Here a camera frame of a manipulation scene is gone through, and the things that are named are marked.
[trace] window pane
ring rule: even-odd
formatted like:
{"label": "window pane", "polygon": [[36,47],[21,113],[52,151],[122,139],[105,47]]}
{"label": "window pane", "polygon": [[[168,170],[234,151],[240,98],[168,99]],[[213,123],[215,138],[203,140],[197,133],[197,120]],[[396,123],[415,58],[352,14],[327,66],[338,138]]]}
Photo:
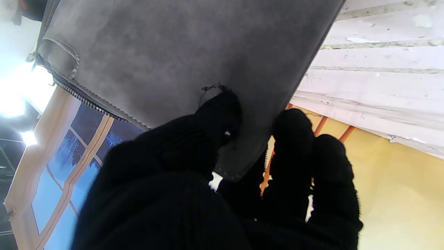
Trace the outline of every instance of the window pane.
{"label": "window pane", "polygon": [[88,145],[102,121],[103,114],[93,108],[81,104],[71,127]]}
{"label": "window pane", "polygon": [[80,212],[80,210],[82,209],[83,203],[85,202],[86,196],[88,195],[88,191],[91,188],[95,177],[99,173],[99,170],[100,164],[95,159],[92,159],[91,163],[85,169],[85,172],[74,184],[71,202],[78,212]]}
{"label": "window pane", "polygon": [[103,141],[96,155],[104,161],[106,154],[112,147],[119,145],[123,141],[134,140],[142,133],[143,130],[139,129],[132,123],[114,120],[107,137]]}
{"label": "window pane", "polygon": [[34,211],[39,234],[46,226],[46,223],[48,223],[61,196],[62,190],[53,181],[45,168],[40,175],[36,195],[34,200],[32,200],[32,210]]}
{"label": "window pane", "polygon": [[45,250],[69,250],[74,236],[77,216],[71,206],[66,206],[60,220],[46,242]]}
{"label": "window pane", "polygon": [[65,185],[66,178],[68,178],[71,171],[77,163],[79,163],[84,152],[85,147],[77,137],[68,130],[56,154],[48,163],[49,169],[60,186],[63,187]]}

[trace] glove finger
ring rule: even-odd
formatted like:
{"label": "glove finger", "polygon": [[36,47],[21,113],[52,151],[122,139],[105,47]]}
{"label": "glove finger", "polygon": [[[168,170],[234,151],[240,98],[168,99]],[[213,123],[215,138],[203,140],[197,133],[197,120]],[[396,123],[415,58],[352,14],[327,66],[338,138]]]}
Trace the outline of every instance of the glove finger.
{"label": "glove finger", "polygon": [[330,135],[321,135],[314,141],[311,159],[314,211],[308,224],[331,240],[356,248],[362,223],[344,145]]}
{"label": "glove finger", "polygon": [[243,218],[257,218],[263,181],[266,150],[238,182],[223,179],[219,184],[220,194],[235,214]]}
{"label": "glove finger", "polygon": [[281,226],[305,221],[311,170],[308,163],[314,141],[312,124],[298,109],[283,111],[274,124],[275,155],[270,186],[264,192],[263,218]]}

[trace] suede surface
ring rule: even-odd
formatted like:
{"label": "suede surface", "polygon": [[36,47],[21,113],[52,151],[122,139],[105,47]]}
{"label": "suede surface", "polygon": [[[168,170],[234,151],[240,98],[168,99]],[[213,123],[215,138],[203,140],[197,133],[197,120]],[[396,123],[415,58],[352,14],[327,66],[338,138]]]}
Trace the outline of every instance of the suede surface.
{"label": "suede surface", "polygon": [[54,13],[38,53],[89,98],[146,129],[194,113],[203,87],[227,86],[244,124],[215,171],[237,180],[263,152],[343,2],[62,0],[47,6]]}

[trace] orange rod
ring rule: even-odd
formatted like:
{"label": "orange rod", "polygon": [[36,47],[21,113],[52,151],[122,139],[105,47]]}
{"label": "orange rod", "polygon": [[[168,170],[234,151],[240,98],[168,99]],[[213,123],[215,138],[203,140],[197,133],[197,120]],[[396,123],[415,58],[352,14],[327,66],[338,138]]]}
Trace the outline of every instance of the orange rod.
{"label": "orange rod", "polygon": [[355,127],[349,126],[347,130],[342,134],[342,136],[339,138],[339,141],[344,143],[345,140],[350,136],[350,134],[355,130]]}
{"label": "orange rod", "polygon": [[273,150],[273,152],[271,153],[270,160],[268,161],[267,169],[265,170],[264,181],[261,183],[261,196],[264,194],[264,190],[265,190],[265,188],[267,188],[268,179],[270,178],[270,165],[271,165],[271,160],[273,160],[273,156],[274,156],[274,154],[275,154],[275,152],[274,152],[274,150]]}
{"label": "orange rod", "polygon": [[317,125],[316,130],[314,131],[314,136],[319,136],[319,133],[321,132],[322,128],[325,125],[325,122],[327,121],[328,117],[326,116],[322,116],[321,121],[319,122],[319,124]]}

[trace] peeling paint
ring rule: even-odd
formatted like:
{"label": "peeling paint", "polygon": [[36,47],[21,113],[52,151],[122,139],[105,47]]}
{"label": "peeling paint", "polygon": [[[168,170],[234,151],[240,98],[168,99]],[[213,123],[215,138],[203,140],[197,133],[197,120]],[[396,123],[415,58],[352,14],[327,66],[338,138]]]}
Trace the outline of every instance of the peeling paint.
{"label": "peeling paint", "polygon": [[310,66],[310,69],[444,75],[443,69],[402,69],[402,68],[369,68],[369,67],[341,67],[341,66]]}
{"label": "peeling paint", "polygon": [[433,21],[429,15],[415,15],[413,17],[413,21],[415,22],[415,26],[419,28],[433,28]]}
{"label": "peeling paint", "polygon": [[347,41],[353,42],[353,43],[357,43],[357,44],[362,44],[362,43],[378,43],[379,41],[370,41],[364,38],[359,38],[359,37],[347,37]]}
{"label": "peeling paint", "polygon": [[434,40],[409,40],[409,41],[392,41],[392,42],[362,42],[361,38],[357,38],[354,44],[329,44],[323,45],[320,49],[353,49],[353,48],[393,48],[393,47],[427,47],[427,46],[444,46],[443,39]]}
{"label": "peeling paint", "polygon": [[339,13],[339,15],[336,18],[336,21],[409,10],[419,6],[434,6],[437,4],[437,2],[438,2],[437,0],[410,0],[400,3],[358,9],[349,12],[342,12]]}

